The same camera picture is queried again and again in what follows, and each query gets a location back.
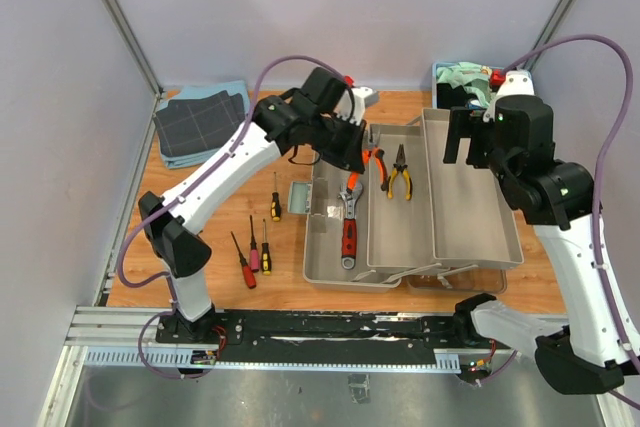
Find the orange handled pliers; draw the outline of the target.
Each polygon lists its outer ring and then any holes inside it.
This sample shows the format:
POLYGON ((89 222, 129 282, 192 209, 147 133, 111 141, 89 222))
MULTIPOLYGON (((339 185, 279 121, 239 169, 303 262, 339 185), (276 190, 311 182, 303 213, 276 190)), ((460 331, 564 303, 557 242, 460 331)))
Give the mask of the orange handled pliers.
MULTIPOLYGON (((368 131, 364 140, 362 148, 362 159, 364 166, 367 166, 371 159, 375 160, 375 163, 380 173, 380 189, 383 192, 387 192, 389 189, 389 174, 384 162, 384 150, 379 146, 379 134, 374 134, 371 130, 368 131)), ((346 192, 352 194, 355 191, 356 183, 359 180, 360 174, 352 172, 346 183, 346 192)))

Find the red handled adjustable wrench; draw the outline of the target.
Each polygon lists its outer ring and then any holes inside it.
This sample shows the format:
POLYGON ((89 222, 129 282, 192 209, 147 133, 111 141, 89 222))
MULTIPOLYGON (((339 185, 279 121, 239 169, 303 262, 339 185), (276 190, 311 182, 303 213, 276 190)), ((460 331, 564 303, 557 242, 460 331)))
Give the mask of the red handled adjustable wrench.
POLYGON ((341 237, 341 265, 345 270, 355 267, 357 257, 357 202, 363 192, 363 185, 357 173, 352 173, 342 185, 339 197, 344 204, 341 237))

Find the short yellow black screwdriver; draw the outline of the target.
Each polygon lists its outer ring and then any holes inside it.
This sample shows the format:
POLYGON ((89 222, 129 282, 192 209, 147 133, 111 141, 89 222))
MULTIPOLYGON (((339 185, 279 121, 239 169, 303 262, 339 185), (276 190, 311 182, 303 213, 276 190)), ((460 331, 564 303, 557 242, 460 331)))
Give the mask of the short yellow black screwdriver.
POLYGON ((277 188, 277 173, 273 173, 274 177, 274 188, 271 194, 271 206, 270 206, 270 215, 271 219, 274 222, 279 222, 282 217, 282 207, 280 203, 280 196, 277 188))

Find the grey plastic tool box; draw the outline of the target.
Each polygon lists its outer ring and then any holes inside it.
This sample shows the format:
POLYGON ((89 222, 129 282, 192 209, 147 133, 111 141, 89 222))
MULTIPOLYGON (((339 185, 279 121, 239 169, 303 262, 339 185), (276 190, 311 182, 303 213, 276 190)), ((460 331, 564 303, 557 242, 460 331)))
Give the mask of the grey plastic tool box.
POLYGON ((374 124, 385 159, 404 149, 413 195, 397 180, 393 195, 380 189, 371 165, 361 176, 356 204, 358 247, 355 265, 341 264, 345 206, 339 197, 347 174, 325 162, 312 167, 302 184, 306 236, 302 274, 317 288, 385 292, 420 276, 448 289, 455 274, 478 269, 504 272, 524 261, 514 214, 493 175, 443 161, 449 113, 426 108, 415 125, 374 124))

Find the long yellow black screwdriver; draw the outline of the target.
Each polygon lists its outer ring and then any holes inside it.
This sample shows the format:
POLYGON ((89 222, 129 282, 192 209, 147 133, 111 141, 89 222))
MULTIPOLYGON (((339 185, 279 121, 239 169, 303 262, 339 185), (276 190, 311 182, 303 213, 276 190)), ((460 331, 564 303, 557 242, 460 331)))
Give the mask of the long yellow black screwdriver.
POLYGON ((262 224, 263 239, 261 243, 261 271, 264 275, 270 275, 272 273, 272 258, 270 253, 270 244, 268 242, 266 220, 263 220, 262 224))

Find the pink handled screwdriver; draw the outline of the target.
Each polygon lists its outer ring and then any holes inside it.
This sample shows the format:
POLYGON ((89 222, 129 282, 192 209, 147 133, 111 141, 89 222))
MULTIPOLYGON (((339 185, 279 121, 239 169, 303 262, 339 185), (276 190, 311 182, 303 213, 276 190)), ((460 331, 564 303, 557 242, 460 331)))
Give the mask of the pink handled screwdriver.
POLYGON ((254 234, 253 216, 249 216, 250 221, 250 269, 253 273, 260 271, 260 255, 258 252, 257 241, 254 234))

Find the red handled screwdriver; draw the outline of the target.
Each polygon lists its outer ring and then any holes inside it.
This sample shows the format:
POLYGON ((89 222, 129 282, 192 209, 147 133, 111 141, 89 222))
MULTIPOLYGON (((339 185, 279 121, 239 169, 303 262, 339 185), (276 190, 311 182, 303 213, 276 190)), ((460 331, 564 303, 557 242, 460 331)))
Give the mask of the red handled screwdriver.
POLYGON ((255 280, 254 274, 249 266, 249 263, 246 259, 246 257, 244 256, 244 254, 242 253, 240 246, 237 242, 237 239, 234 235, 233 232, 231 232, 231 236, 234 242, 234 245, 236 247, 237 253, 238 253, 238 257, 239 257, 239 262, 240 262, 240 266, 241 266, 241 271, 243 274, 243 278, 244 278, 244 282, 245 285, 249 288, 249 289, 255 289, 257 287, 257 282, 255 280))

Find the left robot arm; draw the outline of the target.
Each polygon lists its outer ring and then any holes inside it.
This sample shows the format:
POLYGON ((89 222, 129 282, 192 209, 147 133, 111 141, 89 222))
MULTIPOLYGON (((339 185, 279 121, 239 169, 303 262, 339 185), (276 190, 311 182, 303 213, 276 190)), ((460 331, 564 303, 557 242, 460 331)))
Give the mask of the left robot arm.
POLYGON ((174 313, 164 326, 200 343, 214 331, 214 306, 204 268, 212 255, 200 234, 218 207, 255 173, 290 150, 310 146, 321 160, 348 172, 364 170, 365 109, 376 94, 351 87, 317 67, 302 86, 257 102, 220 150, 181 184, 139 202, 144 232, 168 272, 174 313))

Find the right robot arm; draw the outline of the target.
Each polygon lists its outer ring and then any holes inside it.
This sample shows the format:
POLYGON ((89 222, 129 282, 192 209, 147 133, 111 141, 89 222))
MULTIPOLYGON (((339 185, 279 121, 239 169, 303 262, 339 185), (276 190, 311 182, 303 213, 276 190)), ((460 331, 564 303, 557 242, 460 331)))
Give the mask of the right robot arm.
POLYGON ((611 393, 636 374, 639 334, 610 302, 623 305, 605 264, 603 222, 592 211, 594 179, 575 162, 555 157, 552 108, 534 95, 498 99, 494 116, 455 107, 443 160, 457 160, 470 141, 467 164, 491 171, 508 206, 522 212, 547 253, 567 310, 565 325, 542 321, 478 294, 455 307, 453 334, 466 347, 484 339, 531 357, 564 395, 611 393))

